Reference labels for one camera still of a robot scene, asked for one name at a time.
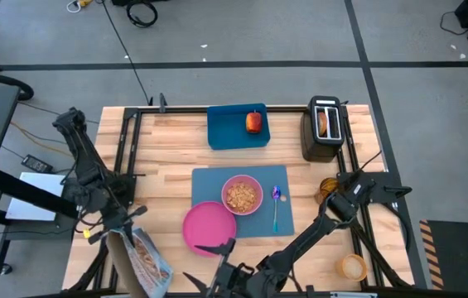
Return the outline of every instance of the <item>bowl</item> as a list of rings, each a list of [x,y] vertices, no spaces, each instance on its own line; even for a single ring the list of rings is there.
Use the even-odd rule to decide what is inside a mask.
[[[253,207],[249,211],[243,212],[243,213],[240,213],[231,209],[230,206],[228,206],[228,204],[226,203],[226,199],[228,198],[228,189],[232,187],[232,185],[236,183],[240,183],[240,182],[246,183],[252,186],[256,190],[256,203],[253,205]],[[261,206],[261,203],[263,202],[263,189],[261,188],[261,185],[259,184],[259,182],[255,180],[253,177],[249,175],[235,175],[232,178],[228,179],[226,183],[224,183],[220,196],[221,196],[221,199],[223,200],[224,206],[229,212],[236,214],[236,215],[249,215],[249,214],[254,213],[259,208],[259,206]]]

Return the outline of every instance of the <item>blue placemat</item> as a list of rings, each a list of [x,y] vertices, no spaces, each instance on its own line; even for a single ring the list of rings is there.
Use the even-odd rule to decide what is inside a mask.
[[[263,188],[263,202],[256,212],[244,216],[235,215],[236,238],[293,235],[291,196],[285,166],[195,169],[191,177],[191,206],[204,201],[216,201],[222,204],[220,192],[223,185],[235,175],[251,175]],[[277,233],[273,232],[274,201],[272,191],[275,185],[279,185],[282,189],[282,195],[287,197],[285,202],[277,201]]]
[[[261,132],[248,133],[248,113],[261,114]],[[208,143],[213,150],[265,147],[270,140],[267,107],[263,103],[235,104],[209,107]]]

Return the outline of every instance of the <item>apple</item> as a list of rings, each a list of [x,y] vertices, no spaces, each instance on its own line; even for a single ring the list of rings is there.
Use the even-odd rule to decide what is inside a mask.
[[[259,133],[262,126],[261,114],[258,112],[251,112],[247,115],[247,132]]]

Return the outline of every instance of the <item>black box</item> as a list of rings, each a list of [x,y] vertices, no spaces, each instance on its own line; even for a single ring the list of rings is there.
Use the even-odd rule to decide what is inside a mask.
[[[320,95],[313,97],[301,120],[303,158],[306,161],[332,161],[344,143],[343,124],[338,98]]]

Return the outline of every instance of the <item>gray floor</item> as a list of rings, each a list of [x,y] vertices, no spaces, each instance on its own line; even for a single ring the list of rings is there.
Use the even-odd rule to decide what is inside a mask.
[[[2,0],[0,64],[127,64],[103,7],[92,3],[70,14],[68,1]],[[458,61],[464,54],[468,61],[466,38],[438,26],[440,15],[459,2],[354,0],[369,60]],[[149,29],[132,26],[124,9],[108,5],[134,62],[359,60],[341,0],[171,0],[155,5],[160,17]],[[446,26],[461,31],[453,16],[446,18]],[[468,222],[468,68],[372,72],[403,183],[414,188],[407,200],[415,234],[419,219]],[[58,113],[76,106],[93,121],[103,106],[146,103],[132,70],[4,74],[33,87],[36,96],[30,104]],[[138,76],[149,96],[163,92],[171,105],[307,103],[314,94],[369,103],[360,68],[138,70]],[[59,138],[51,126],[54,118],[19,105],[13,120],[35,134]],[[96,130],[89,123],[93,139]],[[72,163],[35,146],[14,127],[3,145],[57,169]],[[5,150],[0,151],[0,168],[13,175],[25,170],[20,158]],[[7,204],[3,199],[1,206]],[[13,243],[6,261],[15,272],[0,276],[0,297],[57,292],[69,248],[67,240]]]

